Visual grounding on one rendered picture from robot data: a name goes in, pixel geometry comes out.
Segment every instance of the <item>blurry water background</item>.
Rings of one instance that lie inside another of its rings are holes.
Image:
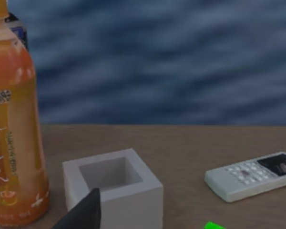
[[[286,125],[286,0],[10,0],[41,121]]]

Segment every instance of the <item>bright green block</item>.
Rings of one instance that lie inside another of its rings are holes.
[[[225,229],[225,228],[222,227],[222,226],[219,226],[219,225],[217,225],[217,224],[215,224],[215,223],[208,222],[208,223],[205,225],[204,229]]]

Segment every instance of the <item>orange bottle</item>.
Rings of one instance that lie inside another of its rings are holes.
[[[32,59],[0,0],[0,225],[23,226],[49,205]]]

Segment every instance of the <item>remote control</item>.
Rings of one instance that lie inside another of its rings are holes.
[[[208,170],[204,180],[226,202],[286,186],[286,152]]]

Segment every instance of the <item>wooden table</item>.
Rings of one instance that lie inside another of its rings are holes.
[[[232,204],[204,183],[204,173],[286,151],[286,127],[46,125],[43,144],[51,207],[23,229],[50,229],[66,212],[62,161],[134,148],[164,185],[164,228],[286,229],[286,187]]]

